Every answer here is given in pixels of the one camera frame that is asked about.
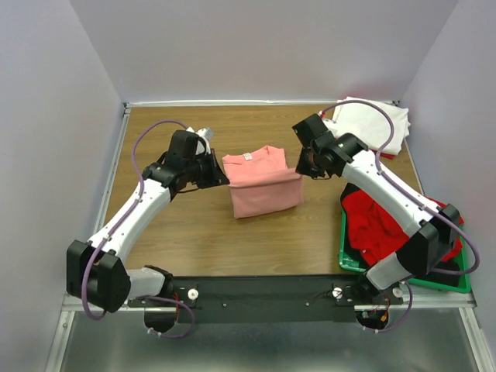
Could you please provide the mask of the pink t shirt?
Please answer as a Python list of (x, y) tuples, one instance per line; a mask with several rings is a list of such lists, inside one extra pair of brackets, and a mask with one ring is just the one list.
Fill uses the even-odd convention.
[(284, 211), (304, 201), (302, 176), (287, 166), (282, 148), (225, 155), (222, 163), (237, 219)]

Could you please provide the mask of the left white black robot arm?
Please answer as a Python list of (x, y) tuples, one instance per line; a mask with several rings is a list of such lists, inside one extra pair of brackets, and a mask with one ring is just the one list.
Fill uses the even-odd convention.
[(67, 293), (116, 312), (126, 301), (146, 297), (153, 305), (167, 304), (172, 276), (158, 267), (128, 270), (125, 262), (146, 227), (188, 185), (199, 189), (227, 185), (210, 146), (213, 131), (192, 128), (176, 131), (168, 151), (138, 172), (139, 183), (109, 222), (87, 241), (67, 248)]

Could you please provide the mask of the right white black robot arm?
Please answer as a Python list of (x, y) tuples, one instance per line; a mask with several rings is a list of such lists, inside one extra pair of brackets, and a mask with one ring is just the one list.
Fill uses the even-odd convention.
[(363, 141), (351, 133), (334, 137), (316, 114), (292, 129), (302, 145), (297, 173), (344, 177), (378, 203), (408, 237), (399, 249), (365, 272), (356, 286), (361, 301), (372, 304), (391, 285), (427, 275), (454, 248), (460, 218), (455, 207), (441, 207), (415, 193), (386, 167), (379, 167), (374, 152)]

